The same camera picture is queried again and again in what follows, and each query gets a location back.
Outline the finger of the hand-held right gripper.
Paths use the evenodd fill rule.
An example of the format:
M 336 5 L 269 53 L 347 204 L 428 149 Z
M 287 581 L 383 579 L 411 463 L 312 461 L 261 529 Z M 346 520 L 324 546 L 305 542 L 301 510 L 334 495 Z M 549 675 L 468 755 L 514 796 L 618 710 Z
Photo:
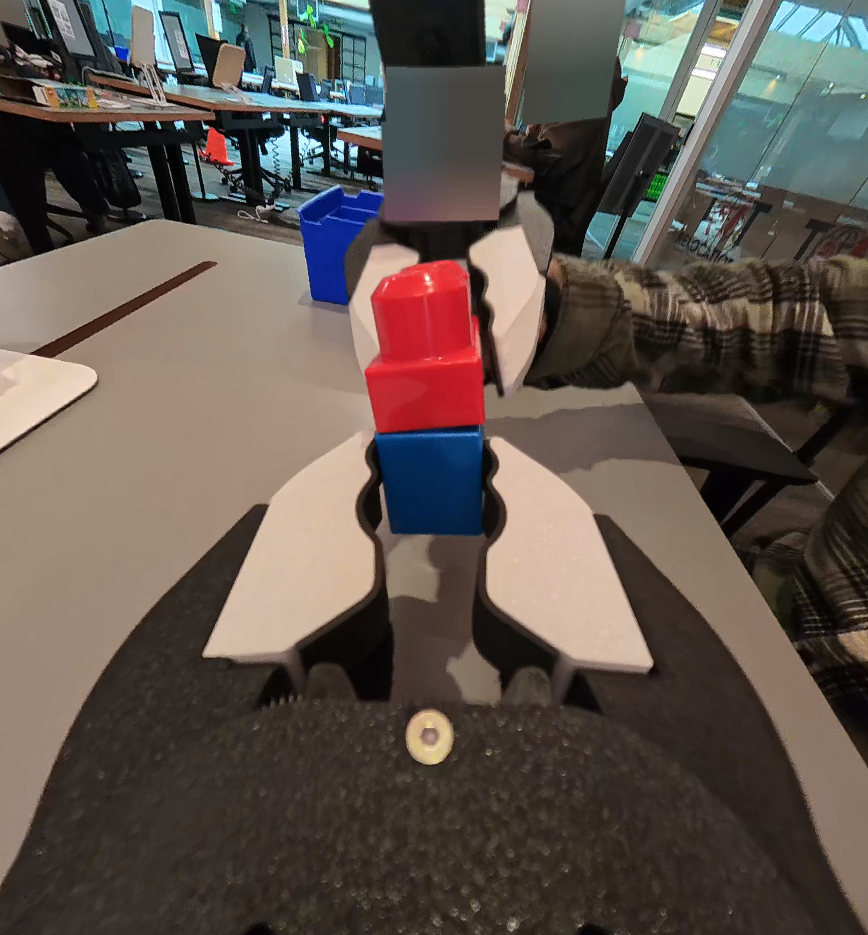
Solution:
M 351 334 L 357 363 L 367 368 L 380 353 L 372 296 L 381 282 L 419 262 L 417 251 L 398 244 L 377 245 L 358 273 L 349 301 Z
M 501 395 L 524 383 L 541 337 L 546 277 L 539 271 L 521 226 L 497 228 L 468 252 L 483 279 L 485 344 Z

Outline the blue plastic bin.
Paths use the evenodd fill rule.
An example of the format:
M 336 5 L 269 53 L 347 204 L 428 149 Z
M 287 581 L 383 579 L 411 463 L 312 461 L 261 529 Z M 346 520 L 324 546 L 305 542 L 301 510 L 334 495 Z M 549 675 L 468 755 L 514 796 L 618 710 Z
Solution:
M 347 194 L 336 185 L 298 208 L 313 300 L 348 304 L 346 253 L 365 225 L 377 218 L 383 198 L 382 193 L 369 191 Z

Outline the red two-stud mega block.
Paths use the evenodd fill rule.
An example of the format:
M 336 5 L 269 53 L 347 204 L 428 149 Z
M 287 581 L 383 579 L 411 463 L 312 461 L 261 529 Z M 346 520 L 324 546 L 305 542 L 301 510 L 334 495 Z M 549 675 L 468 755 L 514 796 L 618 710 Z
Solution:
M 379 284 L 371 306 L 379 351 L 365 375 L 377 431 L 481 426 L 483 353 L 463 266 L 409 266 Z

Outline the blue mega block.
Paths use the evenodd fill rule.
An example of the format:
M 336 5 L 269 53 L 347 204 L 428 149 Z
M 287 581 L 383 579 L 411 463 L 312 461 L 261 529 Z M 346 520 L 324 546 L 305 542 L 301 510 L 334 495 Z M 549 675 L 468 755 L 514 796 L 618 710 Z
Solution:
M 394 534 L 482 533 L 482 426 L 379 432 L 375 445 Z

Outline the grey framed panel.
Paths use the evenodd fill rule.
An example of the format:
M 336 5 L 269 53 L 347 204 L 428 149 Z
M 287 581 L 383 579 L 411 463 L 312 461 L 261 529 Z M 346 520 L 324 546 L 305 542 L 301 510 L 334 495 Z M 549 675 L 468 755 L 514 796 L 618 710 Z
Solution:
M 631 217 L 680 134 L 674 123 L 641 114 L 607 164 L 597 213 Z

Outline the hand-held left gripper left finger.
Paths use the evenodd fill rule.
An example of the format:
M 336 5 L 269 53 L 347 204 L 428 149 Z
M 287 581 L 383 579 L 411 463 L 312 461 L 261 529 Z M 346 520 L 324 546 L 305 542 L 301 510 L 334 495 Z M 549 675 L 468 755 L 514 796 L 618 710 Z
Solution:
M 280 669 L 294 690 L 334 664 L 391 697 L 391 621 L 374 433 L 360 431 L 271 497 L 202 655 Z

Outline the colourful cardboard box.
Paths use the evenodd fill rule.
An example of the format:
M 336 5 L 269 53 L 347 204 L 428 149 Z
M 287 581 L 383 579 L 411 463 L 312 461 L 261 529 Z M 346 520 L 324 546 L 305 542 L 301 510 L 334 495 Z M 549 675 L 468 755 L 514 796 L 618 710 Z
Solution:
M 33 81 L 34 100 L 43 107 L 59 110 L 97 110 L 98 98 L 92 88 L 74 84 Z

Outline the wood top office desk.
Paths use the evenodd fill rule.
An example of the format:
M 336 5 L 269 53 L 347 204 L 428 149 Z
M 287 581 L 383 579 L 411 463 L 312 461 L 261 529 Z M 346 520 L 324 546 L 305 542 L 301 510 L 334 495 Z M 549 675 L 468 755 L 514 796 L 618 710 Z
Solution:
M 145 149 L 165 219 L 196 224 L 194 200 L 182 146 L 199 141 L 215 120 L 211 111 L 191 107 L 55 108 L 0 95 L 0 112 L 39 123 L 68 125 L 89 152 Z
M 165 85 L 167 100 L 194 110 L 213 113 L 212 121 L 224 134 L 251 134 L 253 131 L 275 130 L 284 126 L 291 135 L 291 188 L 294 191 L 316 193 L 301 184 L 299 132 L 316 130 L 323 143 L 322 175 L 332 172 L 330 146 L 334 119 L 379 121 L 381 108 L 339 102 L 302 102 L 262 93 L 230 93 L 210 87 Z
M 336 136 L 344 145 L 347 169 L 352 176 L 370 181 L 383 179 L 380 125 L 340 128 Z

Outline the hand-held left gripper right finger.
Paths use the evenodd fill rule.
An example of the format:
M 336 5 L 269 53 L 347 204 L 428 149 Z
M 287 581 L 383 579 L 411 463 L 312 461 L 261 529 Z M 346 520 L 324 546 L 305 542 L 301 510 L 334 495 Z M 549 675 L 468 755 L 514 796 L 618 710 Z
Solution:
M 503 685 L 535 668 L 565 702 L 584 673 L 653 671 L 591 507 L 504 438 L 484 443 L 482 522 L 472 637 Z

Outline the person's right forearm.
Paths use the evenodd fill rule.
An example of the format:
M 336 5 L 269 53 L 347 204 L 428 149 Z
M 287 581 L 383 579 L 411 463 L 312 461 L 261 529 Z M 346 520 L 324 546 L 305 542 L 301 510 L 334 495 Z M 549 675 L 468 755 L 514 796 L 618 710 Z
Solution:
M 557 254 L 525 383 L 868 404 L 868 258 L 692 263 Z

